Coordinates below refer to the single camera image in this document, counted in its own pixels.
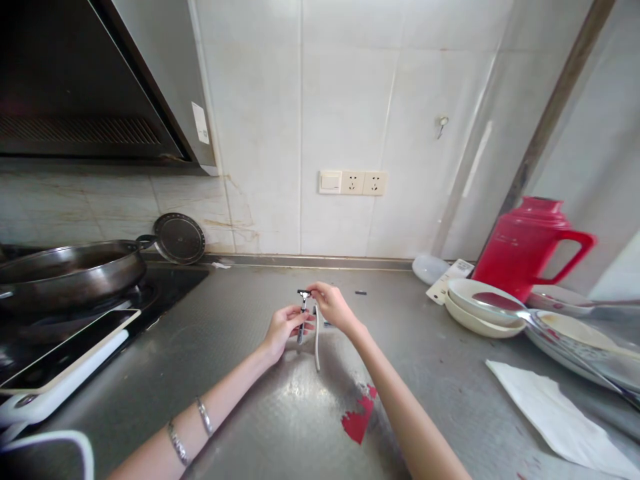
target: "white napkin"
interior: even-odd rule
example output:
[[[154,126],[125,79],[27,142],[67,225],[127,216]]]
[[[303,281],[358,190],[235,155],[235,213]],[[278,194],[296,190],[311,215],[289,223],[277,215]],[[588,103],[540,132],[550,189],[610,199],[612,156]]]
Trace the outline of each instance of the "white napkin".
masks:
[[[487,360],[525,417],[562,458],[626,479],[640,479],[640,471],[614,444],[607,432],[586,418],[548,377]]]

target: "stainless steel countertop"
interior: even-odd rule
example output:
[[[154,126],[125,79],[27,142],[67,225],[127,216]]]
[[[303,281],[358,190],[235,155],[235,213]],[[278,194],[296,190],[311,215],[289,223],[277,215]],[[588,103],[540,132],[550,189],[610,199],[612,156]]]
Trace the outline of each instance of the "stainless steel countertop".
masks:
[[[523,335],[479,337],[425,296],[410,271],[232,267],[217,270],[75,394],[39,431],[86,433],[105,478],[146,438],[226,375],[262,340],[274,310],[298,304],[315,280],[340,287],[400,376],[474,479],[602,479],[562,460],[520,413],[484,365],[491,359],[546,375],[636,465],[640,416],[614,393],[548,358]],[[367,295],[356,295],[364,290]],[[341,426],[371,382],[348,340],[335,329],[290,342],[283,359],[251,388],[196,458],[186,478],[408,477],[379,399],[362,445]],[[12,453],[26,476],[81,478],[72,445]]]

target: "white cord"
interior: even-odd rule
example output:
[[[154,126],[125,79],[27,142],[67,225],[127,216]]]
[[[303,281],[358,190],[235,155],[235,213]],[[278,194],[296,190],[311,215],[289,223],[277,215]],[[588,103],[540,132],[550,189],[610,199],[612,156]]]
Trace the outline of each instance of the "white cord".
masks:
[[[22,447],[27,447],[29,445],[36,445],[37,443],[56,440],[69,440],[74,442],[78,448],[80,448],[80,454],[82,454],[82,463],[85,471],[85,480],[93,480],[93,450],[91,448],[91,442],[84,433],[76,430],[58,430],[55,432],[39,433],[37,435],[12,441],[11,443],[4,445],[0,451],[4,453]]]
[[[318,338],[320,338],[320,328],[323,328],[324,321],[322,320],[322,313],[317,303],[315,306],[315,369],[320,371],[320,356],[318,356]]]

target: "bangle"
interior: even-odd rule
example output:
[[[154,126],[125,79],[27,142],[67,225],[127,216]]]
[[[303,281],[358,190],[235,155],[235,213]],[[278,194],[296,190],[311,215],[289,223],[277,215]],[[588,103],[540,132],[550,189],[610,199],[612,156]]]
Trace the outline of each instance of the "bangle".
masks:
[[[207,436],[211,438],[213,436],[213,427],[211,426],[211,420],[207,415],[207,409],[205,408],[205,404],[202,403],[202,400],[200,400],[200,397],[196,397],[195,401],[198,404],[198,411],[200,412],[200,418],[202,418],[202,424],[205,426],[205,431],[207,432]]]
[[[185,467],[188,467],[191,463],[189,456],[187,455],[187,451],[185,450],[185,446],[182,445],[182,442],[178,438],[178,435],[175,433],[175,428],[173,428],[173,419],[169,420],[167,424],[167,431],[169,432],[169,438],[171,439],[171,444],[173,445],[173,449],[175,450],[178,458],[180,458],[180,462]]]

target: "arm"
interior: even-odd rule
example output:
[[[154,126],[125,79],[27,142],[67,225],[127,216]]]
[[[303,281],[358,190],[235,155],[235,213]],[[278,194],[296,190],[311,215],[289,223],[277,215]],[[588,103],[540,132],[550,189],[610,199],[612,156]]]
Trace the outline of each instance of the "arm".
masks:
[[[267,336],[260,346],[216,386],[202,395],[211,426],[216,431],[244,394],[260,376],[278,361],[289,337],[297,335],[298,327],[313,320],[300,307],[292,305],[273,314]],[[306,330],[313,330],[306,324]],[[194,403],[173,420],[175,432],[191,460],[202,450],[207,440],[200,412]],[[153,478],[178,480],[185,467],[178,458],[166,426],[147,440],[109,477],[110,480]]]
[[[309,286],[320,312],[351,340],[378,390],[407,467],[416,479],[471,477],[438,428],[387,360],[340,290],[326,283]]]

